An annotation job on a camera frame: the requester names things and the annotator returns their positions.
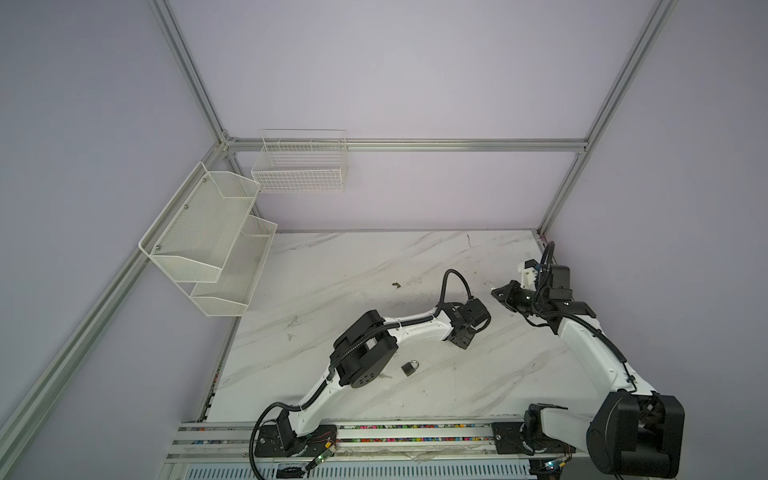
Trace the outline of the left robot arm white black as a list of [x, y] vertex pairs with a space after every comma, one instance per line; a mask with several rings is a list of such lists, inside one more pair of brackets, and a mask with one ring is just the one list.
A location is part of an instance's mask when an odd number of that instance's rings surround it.
[[487, 307], [473, 296], [464, 303], [440, 303], [428, 312], [406, 317], [384, 317], [376, 310], [364, 313], [336, 339], [326, 371], [298, 404], [274, 402], [265, 408], [252, 429], [249, 454], [256, 453], [262, 427], [273, 423], [282, 452], [297, 455], [327, 410], [346, 393], [376, 380], [400, 347], [447, 341], [465, 350], [490, 323]]

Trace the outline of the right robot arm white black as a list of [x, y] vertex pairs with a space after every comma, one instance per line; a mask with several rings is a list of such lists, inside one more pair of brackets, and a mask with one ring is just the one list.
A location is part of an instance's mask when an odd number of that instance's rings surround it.
[[505, 308], [540, 318], [572, 351], [603, 401], [594, 413], [532, 403], [520, 437], [529, 454], [560, 442], [589, 454], [593, 465], [616, 478], [677, 476], [685, 410], [671, 395], [660, 394], [629, 364], [606, 336], [594, 311], [570, 290], [524, 288], [519, 282], [491, 293]]

